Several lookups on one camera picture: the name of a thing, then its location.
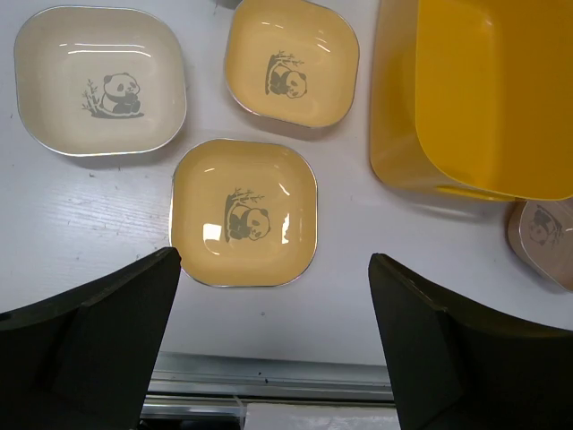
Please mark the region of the cream panda plate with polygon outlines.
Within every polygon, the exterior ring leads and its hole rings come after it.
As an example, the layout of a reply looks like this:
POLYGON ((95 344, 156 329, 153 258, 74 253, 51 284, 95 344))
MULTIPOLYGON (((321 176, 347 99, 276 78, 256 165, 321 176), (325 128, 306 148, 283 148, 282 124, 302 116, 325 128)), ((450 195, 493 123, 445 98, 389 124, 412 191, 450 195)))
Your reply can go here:
POLYGON ((187 114, 182 49, 143 11, 57 6, 31 16, 13 48, 24 128, 69 157, 157 150, 187 114))

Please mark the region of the yellow panda plate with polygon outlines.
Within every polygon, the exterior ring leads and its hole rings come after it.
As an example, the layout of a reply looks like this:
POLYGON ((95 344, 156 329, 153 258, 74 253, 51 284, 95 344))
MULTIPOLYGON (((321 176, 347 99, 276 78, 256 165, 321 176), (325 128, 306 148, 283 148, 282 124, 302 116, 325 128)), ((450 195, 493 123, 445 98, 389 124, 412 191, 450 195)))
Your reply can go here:
POLYGON ((360 59, 353 28, 308 1, 242 1, 225 55, 229 92, 248 112, 312 129, 352 107, 360 59))
POLYGON ((316 252, 316 177, 284 145, 203 142, 175 169, 169 227, 182 270, 195 281, 218 288, 285 285, 316 252))

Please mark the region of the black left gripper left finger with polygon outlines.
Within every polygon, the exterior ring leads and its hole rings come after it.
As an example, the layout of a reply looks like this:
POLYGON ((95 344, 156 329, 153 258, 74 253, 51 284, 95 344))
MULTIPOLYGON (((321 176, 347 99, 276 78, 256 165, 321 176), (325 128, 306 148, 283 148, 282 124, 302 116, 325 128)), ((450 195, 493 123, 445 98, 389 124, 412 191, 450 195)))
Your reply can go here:
POLYGON ((1 315, 3 429, 134 429, 181 274, 164 247, 1 315))

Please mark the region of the pink-brown panda plate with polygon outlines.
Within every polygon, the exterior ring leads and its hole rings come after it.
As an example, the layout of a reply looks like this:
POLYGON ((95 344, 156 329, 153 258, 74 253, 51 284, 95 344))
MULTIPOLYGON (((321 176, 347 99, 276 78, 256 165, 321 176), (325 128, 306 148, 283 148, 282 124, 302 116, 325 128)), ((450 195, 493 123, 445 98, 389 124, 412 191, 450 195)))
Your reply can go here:
POLYGON ((513 252, 542 277, 572 290, 572 201, 526 201, 509 217, 513 252))

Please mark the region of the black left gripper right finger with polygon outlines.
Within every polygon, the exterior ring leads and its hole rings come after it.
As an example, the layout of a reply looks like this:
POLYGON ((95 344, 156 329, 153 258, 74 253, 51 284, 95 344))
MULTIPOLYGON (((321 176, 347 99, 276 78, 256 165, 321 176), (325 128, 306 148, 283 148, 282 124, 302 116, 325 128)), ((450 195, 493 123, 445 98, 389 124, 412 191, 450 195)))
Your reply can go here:
POLYGON ((368 277, 402 428, 571 428, 571 331, 481 305, 385 254, 368 277))

